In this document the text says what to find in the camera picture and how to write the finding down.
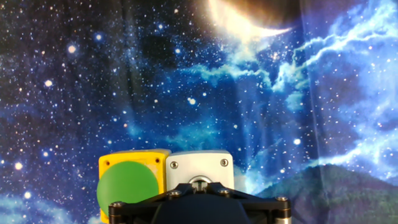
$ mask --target mountain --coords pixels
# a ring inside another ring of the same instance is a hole
[[[286,195],[294,224],[398,223],[398,187],[333,165],[311,167],[262,192]]]

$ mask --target white box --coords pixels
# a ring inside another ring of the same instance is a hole
[[[204,150],[171,153],[166,158],[167,191],[194,178],[220,182],[234,189],[233,158],[228,151]]]

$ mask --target plastic enclosure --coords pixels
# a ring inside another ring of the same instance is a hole
[[[99,179],[111,166],[117,163],[126,161],[138,162],[147,166],[154,173],[159,185],[159,194],[162,194],[166,190],[165,160],[170,153],[171,151],[166,149],[150,149],[121,151],[102,156],[99,159]],[[102,210],[101,221],[109,223],[109,218]]]
[[[227,165],[223,166],[221,163],[225,159]],[[198,176],[207,177],[212,182],[220,182],[225,187],[234,189],[232,155],[223,150],[204,150],[176,152],[166,158],[167,191],[176,188],[178,184],[189,183]]]

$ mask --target space backdrop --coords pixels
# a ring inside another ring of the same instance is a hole
[[[129,149],[226,149],[253,195],[323,166],[395,188],[396,1],[247,2],[0,0],[0,223],[99,223]]]

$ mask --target metal bolt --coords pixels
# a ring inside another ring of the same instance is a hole
[[[228,166],[228,160],[227,160],[227,159],[222,159],[221,162],[220,162],[220,164],[221,164],[223,167],[226,167],[226,166]]]
[[[278,197],[276,197],[275,198],[276,200],[278,200],[278,201],[280,201],[280,202],[285,202],[285,201],[287,201],[287,197],[285,197],[285,196],[278,196]]]
[[[111,206],[112,207],[116,207],[116,208],[120,208],[120,207],[123,207],[123,205],[125,205],[126,203],[124,203],[124,202],[113,202],[113,203],[111,203]]]
[[[220,194],[229,194],[230,190],[229,189],[219,189],[218,193],[220,193]]]
[[[170,163],[170,167],[171,167],[172,169],[176,169],[176,168],[178,167],[178,163],[175,162],[175,161],[173,161],[172,163]]]
[[[172,196],[172,197],[176,197],[176,196],[179,196],[181,194],[182,194],[182,192],[179,191],[179,190],[171,190],[171,191],[167,192],[167,195],[168,196]]]

